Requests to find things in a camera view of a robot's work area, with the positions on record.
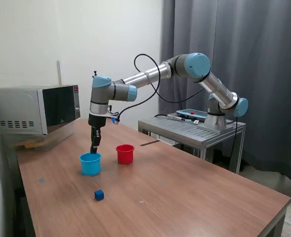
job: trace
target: black cable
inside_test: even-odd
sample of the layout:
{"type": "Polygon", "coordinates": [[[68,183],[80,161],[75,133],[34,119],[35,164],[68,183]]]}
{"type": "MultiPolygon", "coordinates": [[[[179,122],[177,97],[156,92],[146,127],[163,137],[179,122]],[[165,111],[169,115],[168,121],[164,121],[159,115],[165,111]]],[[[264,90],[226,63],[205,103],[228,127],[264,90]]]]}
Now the black cable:
{"type": "MultiPolygon", "coordinates": [[[[136,58],[135,58],[135,60],[134,60],[134,66],[135,66],[135,68],[137,69],[138,72],[141,72],[141,71],[139,70],[139,68],[137,67],[137,65],[136,65],[136,58]]],[[[168,102],[168,103],[178,104],[178,103],[184,102],[184,101],[186,101],[186,100],[189,100],[190,98],[194,97],[195,95],[197,95],[197,94],[198,94],[200,91],[202,91],[202,90],[203,90],[203,88],[201,88],[201,89],[198,90],[195,94],[189,96],[188,98],[186,98],[186,99],[184,99],[184,100],[180,100],[180,101],[169,101],[169,100],[166,100],[166,99],[164,99],[164,98],[159,94],[159,92],[157,92],[157,90],[156,90],[156,94],[157,94],[157,95],[158,95],[162,100],[164,100],[164,101],[166,101],[166,102],[168,102]]]]}
{"type": "Polygon", "coordinates": [[[167,115],[163,115],[163,114],[158,114],[158,115],[155,115],[154,117],[158,117],[158,116],[166,116],[167,117],[167,115]]]}
{"type": "Polygon", "coordinates": [[[118,117],[117,117],[117,120],[118,120],[118,121],[119,121],[119,118],[120,118],[121,114],[122,114],[124,111],[126,111],[127,109],[130,109],[130,108],[133,108],[133,107],[136,107],[136,106],[138,106],[138,105],[141,105],[141,104],[145,103],[146,101],[148,101],[149,99],[151,99],[151,98],[152,98],[152,97],[157,93],[157,90],[159,89],[160,82],[161,82],[161,73],[160,73],[159,66],[157,65],[157,63],[155,62],[155,60],[154,60],[153,58],[151,58],[149,55],[147,55],[147,54],[145,54],[145,53],[138,54],[138,55],[135,57],[134,62],[135,62],[136,59],[139,58],[140,56],[146,56],[146,57],[148,57],[148,58],[151,59],[152,62],[155,64],[155,66],[156,66],[156,68],[157,68],[157,70],[158,70],[158,72],[159,72],[159,82],[158,82],[158,84],[157,84],[157,87],[156,87],[156,89],[155,89],[155,92],[154,92],[150,97],[148,97],[147,99],[145,99],[144,101],[142,101],[142,102],[140,102],[140,103],[137,103],[137,104],[135,104],[135,105],[132,105],[132,106],[129,106],[129,107],[123,109],[123,110],[119,113],[119,115],[118,115],[118,117]]]}
{"type": "Polygon", "coordinates": [[[231,150],[230,159],[232,158],[232,154],[233,154],[233,149],[234,149],[234,145],[235,145],[235,140],[236,140],[236,133],[237,133],[237,131],[238,131],[238,117],[236,117],[235,134],[234,134],[234,140],[233,140],[233,145],[232,145],[232,150],[231,150]]]}

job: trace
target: microwave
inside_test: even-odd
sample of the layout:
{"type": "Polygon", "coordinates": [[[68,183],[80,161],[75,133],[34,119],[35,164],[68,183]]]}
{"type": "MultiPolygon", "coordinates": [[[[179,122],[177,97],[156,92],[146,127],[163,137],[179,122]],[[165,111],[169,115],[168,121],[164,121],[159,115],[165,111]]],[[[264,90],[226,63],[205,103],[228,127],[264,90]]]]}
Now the microwave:
{"type": "Polygon", "coordinates": [[[0,88],[0,133],[47,135],[80,117],[77,85],[0,88]]]}

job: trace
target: robotic arm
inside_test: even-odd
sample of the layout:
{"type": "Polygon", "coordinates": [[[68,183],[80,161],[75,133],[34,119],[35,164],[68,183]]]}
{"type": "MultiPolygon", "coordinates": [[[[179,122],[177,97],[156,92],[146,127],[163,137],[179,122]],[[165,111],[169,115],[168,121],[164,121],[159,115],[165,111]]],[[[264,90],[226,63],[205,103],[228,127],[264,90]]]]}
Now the robotic arm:
{"type": "MultiPolygon", "coordinates": [[[[208,91],[208,115],[205,126],[224,129],[226,114],[243,116],[248,109],[248,101],[229,91],[211,72],[208,57],[202,53],[181,54],[159,65],[161,79],[173,75],[189,78],[208,91]]],[[[112,82],[110,78],[94,75],[91,93],[89,125],[92,126],[91,153],[96,153],[101,140],[101,127],[105,126],[109,100],[135,101],[137,88],[159,80],[158,69],[152,68],[134,76],[112,82]]]]}

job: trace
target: red cup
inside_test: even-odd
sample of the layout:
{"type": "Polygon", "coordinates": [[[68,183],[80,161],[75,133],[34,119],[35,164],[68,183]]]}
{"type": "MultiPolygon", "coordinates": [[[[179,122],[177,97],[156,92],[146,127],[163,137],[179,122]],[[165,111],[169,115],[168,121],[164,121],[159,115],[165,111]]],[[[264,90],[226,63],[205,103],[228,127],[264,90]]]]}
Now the red cup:
{"type": "Polygon", "coordinates": [[[134,149],[134,146],[128,144],[116,147],[118,163],[131,164],[134,160],[134,149]]]}

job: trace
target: blue joint cap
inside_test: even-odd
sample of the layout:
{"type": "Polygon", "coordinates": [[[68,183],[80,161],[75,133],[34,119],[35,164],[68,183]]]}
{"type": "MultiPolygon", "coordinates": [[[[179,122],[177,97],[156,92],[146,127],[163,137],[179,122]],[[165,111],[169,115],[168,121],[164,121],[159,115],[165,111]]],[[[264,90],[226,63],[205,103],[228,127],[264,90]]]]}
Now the blue joint cap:
{"type": "Polygon", "coordinates": [[[134,85],[129,85],[127,101],[135,101],[137,98],[137,88],[134,85]]]}
{"type": "Polygon", "coordinates": [[[185,58],[184,62],[186,72],[192,78],[203,78],[210,72],[210,60],[203,53],[191,53],[185,58]]]}
{"type": "Polygon", "coordinates": [[[92,87],[103,87],[111,84],[111,79],[107,77],[94,76],[92,87]]]}
{"type": "Polygon", "coordinates": [[[233,116],[242,117],[248,110],[249,102],[245,98],[240,98],[238,104],[235,106],[233,116]]]}

